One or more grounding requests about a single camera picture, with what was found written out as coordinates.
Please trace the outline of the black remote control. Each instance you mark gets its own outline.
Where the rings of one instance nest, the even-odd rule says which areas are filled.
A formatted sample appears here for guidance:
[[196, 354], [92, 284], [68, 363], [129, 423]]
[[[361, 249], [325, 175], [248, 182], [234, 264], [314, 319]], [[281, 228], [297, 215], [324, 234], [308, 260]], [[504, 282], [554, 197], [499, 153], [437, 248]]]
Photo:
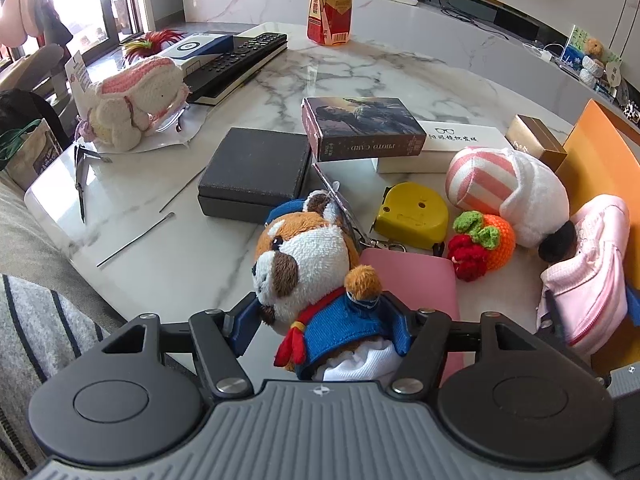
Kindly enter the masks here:
[[205, 63], [184, 78], [194, 98], [222, 91], [250, 70], [266, 62], [270, 55], [278, 55], [288, 47], [288, 35], [263, 32], [254, 38], [239, 38], [233, 49], [213, 61]]

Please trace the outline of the small teddy bear decoration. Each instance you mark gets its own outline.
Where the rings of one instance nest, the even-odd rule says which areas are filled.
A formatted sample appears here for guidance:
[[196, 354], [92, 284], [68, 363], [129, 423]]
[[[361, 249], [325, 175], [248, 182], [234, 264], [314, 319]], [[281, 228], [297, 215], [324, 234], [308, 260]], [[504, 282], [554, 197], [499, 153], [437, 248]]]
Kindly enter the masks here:
[[585, 55], [590, 56], [590, 58], [597, 58], [600, 60], [604, 55], [604, 45], [600, 40], [594, 37], [588, 37], [585, 43]]

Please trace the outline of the metal knitting needle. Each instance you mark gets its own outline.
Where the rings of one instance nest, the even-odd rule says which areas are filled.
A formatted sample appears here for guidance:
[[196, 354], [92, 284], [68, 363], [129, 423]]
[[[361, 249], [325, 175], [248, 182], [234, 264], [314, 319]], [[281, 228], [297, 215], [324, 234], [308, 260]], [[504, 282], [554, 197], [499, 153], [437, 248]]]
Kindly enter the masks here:
[[129, 248], [130, 246], [136, 244], [139, 240], [142, 240], [143, 237], [145, 237], [148, 234], [150, 234], [156, 228], [158, 228], [159, 226], [161, 226], [162, 224], [164, 224], [168, 220], [170, 220], [172, 218], [175, 218], [175, 216], [176, 216], [176, 214], [173, 211], [169, 211], [168, 214], [165, 214], [162, 218], [158, 219], [157, 222], [153, 223], [152, 226], [149, 226], [145, 231], [143, 231], [142, 233], [140, 233], [139, 235], [134, 237], [129, 242], [127, 242], [127, 243], [123, 244], [122, 246], [120, 246], [117, 250], [112, 252], [111, 255], [108, 255], [107, 257], [103, 258], [100, 262], [98, 262], [96, 264], [96, 268], [100, 268], [101, 266], [105, 266], [107, 263], [111, 262], [114, 258], [116, 258], [122, 252], [124, 252], [127, 248]]
[[206, 170], [206, 166], [203, 167], [200, 171], [198, 171], [196, 174], [194, 174], [193, 177], [190, 177], [189, 180], [186, 181], [186, 183], [181, 187], [178, 188], [178, 190], [172, 194], [169, 198], [168, 201], [166, 203], [163, 204], [163, 206], [160, 207], [160, 210], [158, 211], [159, 214], [161, 214], [163, 211], [165, 211], [168, 206], [183, 192], [185, 191], [204, 171]]

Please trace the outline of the small gold box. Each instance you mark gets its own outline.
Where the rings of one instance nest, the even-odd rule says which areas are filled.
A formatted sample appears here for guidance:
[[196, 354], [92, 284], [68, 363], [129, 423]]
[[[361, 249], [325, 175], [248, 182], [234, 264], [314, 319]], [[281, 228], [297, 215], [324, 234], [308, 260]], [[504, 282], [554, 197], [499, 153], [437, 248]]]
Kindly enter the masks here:
[[532, 155], [552, 171], [559, 169], [566, 151], [549, 128], [538, 118], [516, 114], [506, 130], [512, 148]]

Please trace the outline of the dark photo card box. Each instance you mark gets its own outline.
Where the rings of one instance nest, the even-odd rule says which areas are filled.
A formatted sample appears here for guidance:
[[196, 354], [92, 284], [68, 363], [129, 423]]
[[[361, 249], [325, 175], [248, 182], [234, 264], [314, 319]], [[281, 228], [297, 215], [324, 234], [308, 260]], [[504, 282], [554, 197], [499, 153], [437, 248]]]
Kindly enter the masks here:
[[303, 99], [303, 127], [319, 162], [416, 156], [426, 132], [397, 98]]

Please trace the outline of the pink notebook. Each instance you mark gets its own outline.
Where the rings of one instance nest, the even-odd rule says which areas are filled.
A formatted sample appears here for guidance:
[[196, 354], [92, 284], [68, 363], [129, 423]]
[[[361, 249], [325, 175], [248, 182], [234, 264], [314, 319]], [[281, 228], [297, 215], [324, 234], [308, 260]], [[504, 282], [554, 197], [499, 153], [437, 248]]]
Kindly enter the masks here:
[[450, 260], [442, 257], [367, 248], [360, 262], [378, 274], [383, 289], [393, 294], [409, 310], [433, 310], [427, 325], [433, 340], [442, 341], [442, 378], [439, 387], [463, 367], [461, 352], [449, 355], [446, 346], [449, 331], [459, 319], [457, 278]]

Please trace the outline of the brown white plush dog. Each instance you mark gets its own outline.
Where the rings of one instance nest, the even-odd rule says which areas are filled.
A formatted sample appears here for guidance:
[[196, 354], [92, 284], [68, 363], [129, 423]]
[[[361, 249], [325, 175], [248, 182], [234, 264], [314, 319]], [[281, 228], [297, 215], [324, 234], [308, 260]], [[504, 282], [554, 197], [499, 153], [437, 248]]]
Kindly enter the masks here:
[[385, 337], [382, 283], [359, 260], [326, 191], [273, 209], [252, 268], [262, 322], [283, 337], [276, 367], [315, 382], [390, 382], [404, 356]]

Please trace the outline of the orange cardboard box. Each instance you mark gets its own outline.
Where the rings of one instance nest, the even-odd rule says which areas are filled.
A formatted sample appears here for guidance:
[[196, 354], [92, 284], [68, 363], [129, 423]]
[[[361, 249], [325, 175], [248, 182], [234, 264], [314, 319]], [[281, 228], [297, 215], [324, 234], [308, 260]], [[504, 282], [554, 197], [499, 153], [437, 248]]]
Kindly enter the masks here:
[[639, 135], [604, 105], [589, 101], [564, 143], [566, 159], [556, 175], [566, 189], [570, 220], [601, 194], [627, 205], [630, 231], [624, 257], [627, 315], [608, 342], [587, 362], [598, 374], [619, 368], [639, 376]]

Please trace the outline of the black box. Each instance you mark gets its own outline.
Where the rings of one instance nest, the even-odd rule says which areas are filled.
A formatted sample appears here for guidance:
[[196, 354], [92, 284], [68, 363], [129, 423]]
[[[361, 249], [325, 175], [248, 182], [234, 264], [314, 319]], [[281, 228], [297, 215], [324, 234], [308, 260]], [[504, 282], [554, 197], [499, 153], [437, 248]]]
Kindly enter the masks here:
[[302, 196], [310, 159], [301, 134], [232, 128], [198, 182], [201, 211], [262, 224], [274, 208]]

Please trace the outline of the red feather toy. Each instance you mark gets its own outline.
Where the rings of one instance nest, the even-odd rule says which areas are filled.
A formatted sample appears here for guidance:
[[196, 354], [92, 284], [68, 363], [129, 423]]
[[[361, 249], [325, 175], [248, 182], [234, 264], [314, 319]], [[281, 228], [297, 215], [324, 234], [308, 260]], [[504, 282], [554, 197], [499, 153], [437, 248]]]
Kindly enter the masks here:
[[156, 32], [146, 32], [138, 39], [130, 40], [122, 47], [124, 58], [128, 64], [132, 64], [140, 58], [150, 58], [163, 50], [163, 47], [176, 44], [184, 38], [183, 32], [175, 29], [163, 29]]

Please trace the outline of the pink striped white plush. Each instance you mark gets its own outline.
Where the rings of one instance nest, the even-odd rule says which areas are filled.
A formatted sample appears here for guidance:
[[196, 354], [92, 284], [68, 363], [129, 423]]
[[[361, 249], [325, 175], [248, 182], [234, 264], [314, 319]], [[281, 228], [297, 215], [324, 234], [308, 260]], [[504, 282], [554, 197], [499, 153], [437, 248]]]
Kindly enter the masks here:
[[463, 211], [509, 222], [516, 244], [535, 249], [546, 263], [561, 261], [576, 243], [566, 189], [532, 155], [513, 148], [464, 148], [450, 162], [445, 191]]

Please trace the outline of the white glasses box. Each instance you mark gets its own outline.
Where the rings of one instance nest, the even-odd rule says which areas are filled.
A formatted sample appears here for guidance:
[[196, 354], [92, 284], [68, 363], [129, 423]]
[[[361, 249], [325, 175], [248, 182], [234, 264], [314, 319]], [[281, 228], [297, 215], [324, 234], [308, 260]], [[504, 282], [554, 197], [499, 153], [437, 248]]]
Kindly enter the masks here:
[[375, 158], [372, 164], [378, 174], [446, 174], [454, 155], [464, 148], [511, 146], [496, 127], [432, 120], [420, 120], [419, 124], [426, 133], [421, 153]]

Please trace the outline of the pink cloth bundle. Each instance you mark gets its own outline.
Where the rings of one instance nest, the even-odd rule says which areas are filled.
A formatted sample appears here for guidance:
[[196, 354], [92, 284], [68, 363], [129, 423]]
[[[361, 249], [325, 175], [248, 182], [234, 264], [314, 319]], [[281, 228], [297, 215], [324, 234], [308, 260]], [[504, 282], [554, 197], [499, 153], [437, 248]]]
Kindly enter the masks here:
[[601, 194], [572, 217], [577, 247], [572, 258], [541, 273], [537, 326], [550, 318], [551, 295], [564, 341], [583, 359], [600, 350], [627, 315], [624, 257], [630, 218], [618, 196]]

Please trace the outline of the red yellow drink carton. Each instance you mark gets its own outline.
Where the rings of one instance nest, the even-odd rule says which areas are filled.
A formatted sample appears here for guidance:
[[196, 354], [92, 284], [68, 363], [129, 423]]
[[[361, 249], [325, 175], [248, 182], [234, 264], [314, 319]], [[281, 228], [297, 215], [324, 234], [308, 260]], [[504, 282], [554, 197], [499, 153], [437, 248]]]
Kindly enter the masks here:
[[309, 0], [307, 37], [322, 46], [347, 44], [352, 27], [352, 0]]

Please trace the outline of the black notebook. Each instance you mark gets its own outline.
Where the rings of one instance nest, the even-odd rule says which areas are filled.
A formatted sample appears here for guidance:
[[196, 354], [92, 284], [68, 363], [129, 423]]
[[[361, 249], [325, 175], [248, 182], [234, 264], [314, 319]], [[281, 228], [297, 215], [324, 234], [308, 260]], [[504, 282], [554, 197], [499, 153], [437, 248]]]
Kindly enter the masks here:
[[209, 84], [198, 92], [192, 92], [188, 97], [190, 104], [217, 106], [231, 96], [244, 84], [248, 84], [267, 64], [288, 50], [288, 44], [281, 44], [272, 49], [258, 61], [246, 63], [243, 67], [235, 67], [233, 70], [222, 70], [209, 81]]

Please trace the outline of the orange crochet fruit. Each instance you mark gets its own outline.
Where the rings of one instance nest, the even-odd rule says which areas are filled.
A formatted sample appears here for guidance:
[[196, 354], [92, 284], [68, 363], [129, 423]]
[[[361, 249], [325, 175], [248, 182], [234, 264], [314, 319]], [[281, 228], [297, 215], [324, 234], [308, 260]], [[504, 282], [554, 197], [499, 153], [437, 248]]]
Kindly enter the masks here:
[[447, 258], [461, 281], [476, 281], [497, 271], [513, 256], [514, 229], [500, 216], [465, 211], [454, 219], [452, 229], [454, 236], [447, 244]]

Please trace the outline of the yellow tape measure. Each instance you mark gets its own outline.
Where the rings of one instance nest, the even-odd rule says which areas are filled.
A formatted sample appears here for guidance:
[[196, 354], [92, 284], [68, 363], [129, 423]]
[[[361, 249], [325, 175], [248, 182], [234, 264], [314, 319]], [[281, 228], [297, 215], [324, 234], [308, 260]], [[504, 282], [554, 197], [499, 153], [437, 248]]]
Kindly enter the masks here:
[[446, 238], [449, 211], [437, 192], [416, 182], [386, 188], [372, 230], [391, 242], [430, 250]]

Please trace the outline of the black pliers tool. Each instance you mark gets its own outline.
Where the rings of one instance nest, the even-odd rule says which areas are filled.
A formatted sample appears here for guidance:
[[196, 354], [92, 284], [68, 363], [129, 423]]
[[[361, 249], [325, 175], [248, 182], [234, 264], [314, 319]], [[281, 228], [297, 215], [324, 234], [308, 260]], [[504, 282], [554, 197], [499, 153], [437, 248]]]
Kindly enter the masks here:
[[96, 151], [89, 150], [79, 143], [74, 144], [75, 188], [78, 195], [79, 214], [82, 222], [86, 222], [85, 185], [88, 174], [87, 160], [96, 159], [110, 164], [112, 160]]

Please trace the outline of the pink white crochet toy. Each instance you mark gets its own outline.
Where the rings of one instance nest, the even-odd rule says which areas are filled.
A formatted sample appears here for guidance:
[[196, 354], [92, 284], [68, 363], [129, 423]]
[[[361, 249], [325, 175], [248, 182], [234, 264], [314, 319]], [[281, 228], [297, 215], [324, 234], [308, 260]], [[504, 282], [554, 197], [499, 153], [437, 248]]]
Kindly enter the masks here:
[[182, 110], [189, 93], [171, 58], [147, 58], [88, 85], [77, 134], [117, 153], [129, 152]]

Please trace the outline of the white blue small box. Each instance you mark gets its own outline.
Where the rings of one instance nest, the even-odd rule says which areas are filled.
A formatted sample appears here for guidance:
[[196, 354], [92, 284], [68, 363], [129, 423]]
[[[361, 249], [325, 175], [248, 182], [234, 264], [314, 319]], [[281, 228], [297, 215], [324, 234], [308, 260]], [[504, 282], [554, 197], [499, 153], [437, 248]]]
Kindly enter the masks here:
[[203, 32], [187, 36], [160, 52], [163, 58], [171, 58], [181, 68], [183, 76], [199, 70], [217, 56], [231, 52], [234, 48], [232, 35]]

